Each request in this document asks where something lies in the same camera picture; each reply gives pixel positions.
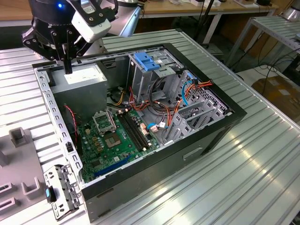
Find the expansion card bracket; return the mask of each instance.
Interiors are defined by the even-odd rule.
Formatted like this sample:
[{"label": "expansion card bracket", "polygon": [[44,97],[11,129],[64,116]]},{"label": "expansion card bracket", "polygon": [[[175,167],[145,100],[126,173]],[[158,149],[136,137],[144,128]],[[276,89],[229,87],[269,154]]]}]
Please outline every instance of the expansion card bracket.
[{"label": "expansion card bracket", "polygon": [[82,193],[75,175],[68,165],[55,165],[44,173],[46,197],[57,221],[79,209],[83,204]]}]

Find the blue latch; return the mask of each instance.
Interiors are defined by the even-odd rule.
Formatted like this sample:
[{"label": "blue latch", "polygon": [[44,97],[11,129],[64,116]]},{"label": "blue latch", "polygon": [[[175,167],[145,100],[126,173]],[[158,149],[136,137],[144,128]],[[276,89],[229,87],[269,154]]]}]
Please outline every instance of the blue latch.
[{"label": "blue latch", "polygon": [[151,71],[159,69],[160,66],[156,64],[153,59],[144,52],[134,53],[135,59],[140,63],[140,65],[146,70]]}]

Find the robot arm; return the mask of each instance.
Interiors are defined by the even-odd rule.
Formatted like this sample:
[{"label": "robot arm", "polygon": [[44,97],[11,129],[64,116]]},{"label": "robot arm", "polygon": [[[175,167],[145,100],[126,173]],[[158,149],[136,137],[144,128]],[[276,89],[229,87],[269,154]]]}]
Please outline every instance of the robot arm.
[{"label": "robot arm", "polygon": [[32,27],[22,34],[23,44],[48,60],[63,62],[66,74],[71,74],[72,60],[83,56],[94,41],[107,34],[119,10],[117,0],[114,8],[101,8],[96,0],[85,2],[82,5],[80,0],[29,0]]}]

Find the desk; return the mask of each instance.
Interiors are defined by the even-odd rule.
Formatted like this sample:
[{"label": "desk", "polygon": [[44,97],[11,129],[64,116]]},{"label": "desk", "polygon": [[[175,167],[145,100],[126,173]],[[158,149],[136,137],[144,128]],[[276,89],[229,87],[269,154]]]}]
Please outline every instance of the desk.
[{"label": "desk", "polygon": [[[0,6],[0,27],[2,26],[20,26],[31,24],[31,12],[25,9],[17,9]],[[260,6],[259,8],[245,8],[233,0],[227,0],[227,2],[221,3],[219,7],[212,7],[209,15],[215,15],[210,25],[210,28],[203,41],[204,44],[208,44],[210,39],[217,27],[217,24],[224,14],[242,14],[242,13],[265,13],[268,12],[267,16],[273,15],[275,10],[278,8],[277,5],[272,7]],[[162,2],[149,1],[145,3],[145,14],[144,18],[160,18],[160,17],[177,17],[177,16],[190,16],[200,15],[201,7],[194,6],[191,3],[183,3],[182,5],[174,5],[169,0]]]},{"label": "desk", "polygon": [[230,54],[228,56],[228,60],[226,61],[226,65],[229,66],[232,61],[236,51],[238,50],[240,44],[243,39],[247,35],[249,29],[252,26],[256,26],[259,30],[257,31],[257,36],[255,35],[250,41],[249,45],[253,45],[256,39],[262,32],[265,32],[275,38],[277,41],[282,43],[282,46],[276,52],[276,58],[280,56],[281,51],[284,46],[291,48],[292,50],[297,50],[297,53],[300,53],[300,41],[298,41],[295,36],[300,33],[300,21],[298,22],[289,22],[286,19],[280,16],[271,16],[271,17],[253,17],[250,18],[247,22],[245,28],[241,32],[239,38],[235,42]]},{"label": "desk", "polygon": [[[202,158],[105,214],[104,224],[289,224],[300,210],[300,127],[183,32],[108,37],[110,51],[170,42],[246,112]],[[26,48],[0,51],[0,135],[29,129],[43,171],[66,163]],[[87,224],[84,206],[60,224]],[[1,222],[57,224],[46,200]]]}]

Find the slotted metal surface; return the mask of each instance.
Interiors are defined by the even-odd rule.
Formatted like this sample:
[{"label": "slotted metal surface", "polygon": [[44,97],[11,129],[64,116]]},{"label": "slotted metal surface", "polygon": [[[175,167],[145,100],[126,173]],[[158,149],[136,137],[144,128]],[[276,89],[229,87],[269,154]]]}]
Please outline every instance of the slotted metal surface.
[{"label": "slotted metal surface", "polygon": [[300,48],[300,41],[295,36],[300,33],[300,21],[290,22],[280,16],[255,17],[251,23],[268,33],[289,48]]},{"label": "slotted metal surface", "polygon": [[[176,30],[104,38],[109,51],[171,42],[247,111],[218,146],[94,224],[289,224],[300,210],[300,128]],[[43,170],[64,164],[30,64],[31,51],[0,51],[0,135],[29,128]],[[42,201],[5,224],[55,224]],[[84,207],[60,224],[87,224]]]}]

